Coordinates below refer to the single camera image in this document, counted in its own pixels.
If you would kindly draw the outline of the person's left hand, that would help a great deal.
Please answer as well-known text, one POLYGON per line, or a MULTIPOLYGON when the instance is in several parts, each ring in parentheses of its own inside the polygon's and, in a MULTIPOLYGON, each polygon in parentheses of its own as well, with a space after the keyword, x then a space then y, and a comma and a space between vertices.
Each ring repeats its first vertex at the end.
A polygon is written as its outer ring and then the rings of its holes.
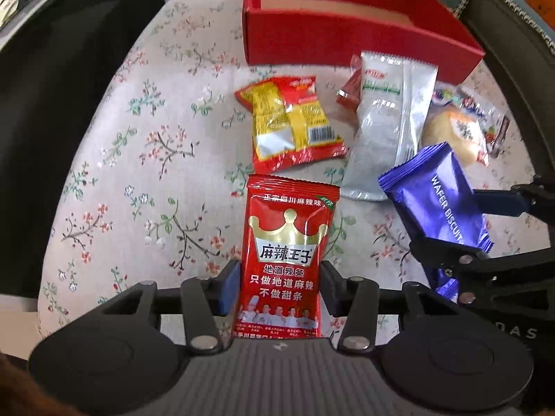
POLYGON ((26 370, 1 353, 1 414, 78 416, 81 412, 48 395, 26 370))

